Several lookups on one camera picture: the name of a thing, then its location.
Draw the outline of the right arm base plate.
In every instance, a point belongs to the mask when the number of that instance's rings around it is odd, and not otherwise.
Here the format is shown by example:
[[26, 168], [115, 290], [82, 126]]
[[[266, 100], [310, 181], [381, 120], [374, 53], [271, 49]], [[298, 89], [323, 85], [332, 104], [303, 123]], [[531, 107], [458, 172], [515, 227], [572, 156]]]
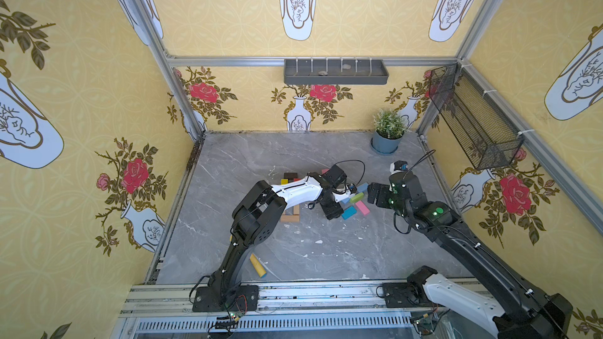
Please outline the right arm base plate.
[[381, 285], [379, 296], [388, 309], [427, 308], [432, 302], [427, 298], [422, 286], [412, 282], [387, 282]]

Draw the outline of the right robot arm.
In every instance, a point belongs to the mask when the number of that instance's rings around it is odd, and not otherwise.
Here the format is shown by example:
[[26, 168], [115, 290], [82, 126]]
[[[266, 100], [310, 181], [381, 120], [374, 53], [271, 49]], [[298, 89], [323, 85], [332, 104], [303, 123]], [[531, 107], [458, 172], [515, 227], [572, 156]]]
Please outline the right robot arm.
[[398, 293], [420, 304], [439, 304], [497, 338], [564, 338], [573, 306], [559, 293], [550, 295], [493, 254], [469, 229], [462, 216], [441, 201], [430, 201], [412, 172], [395, 171], [389, 184], [372, 183], [368, 202], [391, 209], [412, 231], [425, 235], [459, 261], [490, 293], [486, 298], [462, 287], [429, 266], [404, 284], [383, 286], [388, 307]]

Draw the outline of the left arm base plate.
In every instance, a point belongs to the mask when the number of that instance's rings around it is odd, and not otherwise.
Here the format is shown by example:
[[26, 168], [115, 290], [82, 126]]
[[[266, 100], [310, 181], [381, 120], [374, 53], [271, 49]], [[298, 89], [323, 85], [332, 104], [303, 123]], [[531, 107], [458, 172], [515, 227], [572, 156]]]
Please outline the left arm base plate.
[[240, 285], [221, 295], [210, 287], [197, 287], [193, 312], [254, 312], [258, 308], [259, 287]]

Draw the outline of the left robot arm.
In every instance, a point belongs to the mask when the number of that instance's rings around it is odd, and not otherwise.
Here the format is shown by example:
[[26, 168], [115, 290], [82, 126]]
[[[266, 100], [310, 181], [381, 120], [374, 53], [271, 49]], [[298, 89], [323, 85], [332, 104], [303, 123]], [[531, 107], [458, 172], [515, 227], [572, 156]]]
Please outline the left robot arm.
[[346, 182], [345, 172], [332, 166], [324, 174], [311, 172], [284, 185], [270, 185], [265, 180], [256, 183], [232, 213], [229, 248], [207, 283], [217, 303], [226, 307], [240, 295], [240, 271], [246, 256], [273, 234], [285, 210], [305, 204], [312, 210], [318, 205], [328, 220], [340, 218], [344, 213], [341, 202], [355, 192]]

